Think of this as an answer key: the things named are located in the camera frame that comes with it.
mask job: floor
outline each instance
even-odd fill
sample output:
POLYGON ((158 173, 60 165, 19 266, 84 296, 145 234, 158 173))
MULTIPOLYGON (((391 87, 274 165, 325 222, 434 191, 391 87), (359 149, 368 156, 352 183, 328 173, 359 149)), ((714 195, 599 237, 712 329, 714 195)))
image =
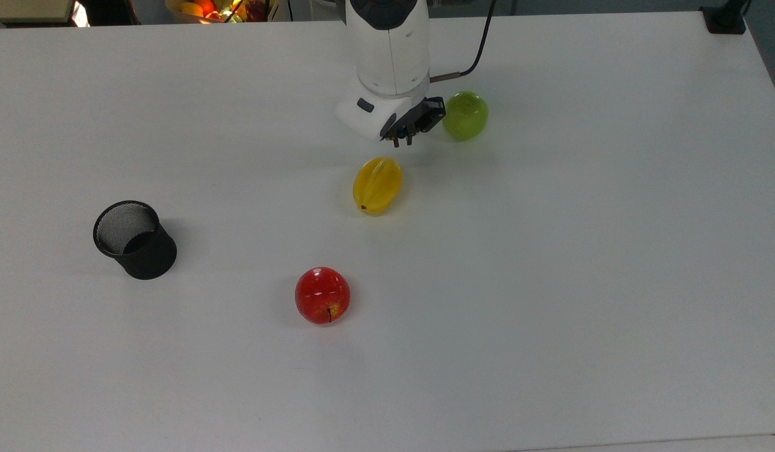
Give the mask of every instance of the floor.
MULTIPOLYGON (((172 23, 164 0, 132 0, 142 24, 172 23)), ((497 15, 509 15, 513 0, 498 0, 497 15)), ((430 8, 433 18, 481 16, 490 0, 442 0, 443 6, 430 8)), ((516 0, 517 15, 588 14, 648 11, 697 11, 700 6, 720 6, 725 0, 516 0)), ((323 0, 292 0, 296 21, 338 20, 332 6, 323 0)), ((747 23, 775 85, 775 0, 752 0, 747 23)))

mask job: mesh cup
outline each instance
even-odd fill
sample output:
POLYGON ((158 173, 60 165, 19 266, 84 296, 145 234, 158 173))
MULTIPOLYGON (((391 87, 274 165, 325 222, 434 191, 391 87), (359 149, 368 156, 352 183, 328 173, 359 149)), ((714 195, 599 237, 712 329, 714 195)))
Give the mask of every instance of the mesh cup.
POLYGON ((105 209, 92 235, 98 250, 137 279, 159 277, 175 262, 175 242, 156 211, 139 201, 122 201, 105 209))

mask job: black stand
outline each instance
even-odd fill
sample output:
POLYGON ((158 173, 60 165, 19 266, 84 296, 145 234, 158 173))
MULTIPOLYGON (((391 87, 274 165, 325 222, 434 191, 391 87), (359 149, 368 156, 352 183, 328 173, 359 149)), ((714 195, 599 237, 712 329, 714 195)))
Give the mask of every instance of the black stand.
POLYGON ((728 0, 721 8, 700 8, 705 26, 715 35, 743 35, 747 29, 741 9, 748 0, 728 0))

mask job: table surface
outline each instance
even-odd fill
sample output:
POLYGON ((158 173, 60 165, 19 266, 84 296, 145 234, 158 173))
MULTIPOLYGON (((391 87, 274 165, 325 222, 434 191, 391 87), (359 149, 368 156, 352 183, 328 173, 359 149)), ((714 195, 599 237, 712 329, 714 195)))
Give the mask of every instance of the table surface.
MULTIPOLYGON (((433 20, 433 74, 482 26, 433 20)), ((482 135, 394 149, 333 115, 344 31, 0 31, 0 449, 775 433, 775 91, 749 34, 494 18, 479 68, 430 90, 482 94, 482 135), (378 155, 405 183, 366 217, 378 155), (156 280, 92 243, 126 198, 178 243, 156 280), (296 312, 312 266, 352 286, 332 326, 296 312)))
POLYGON ((0 22, 67 22, 74 0, 0 0, 0 22))

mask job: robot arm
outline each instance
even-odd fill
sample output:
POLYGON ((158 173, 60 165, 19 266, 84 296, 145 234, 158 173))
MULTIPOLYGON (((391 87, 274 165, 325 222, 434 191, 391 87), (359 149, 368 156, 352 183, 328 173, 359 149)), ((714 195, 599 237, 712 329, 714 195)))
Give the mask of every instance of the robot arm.
POLYGON ((427 132, 446 114, 429 89, 429 12, 425 0, 345 0, 356 71, 336 115, 372 140, 427 132))

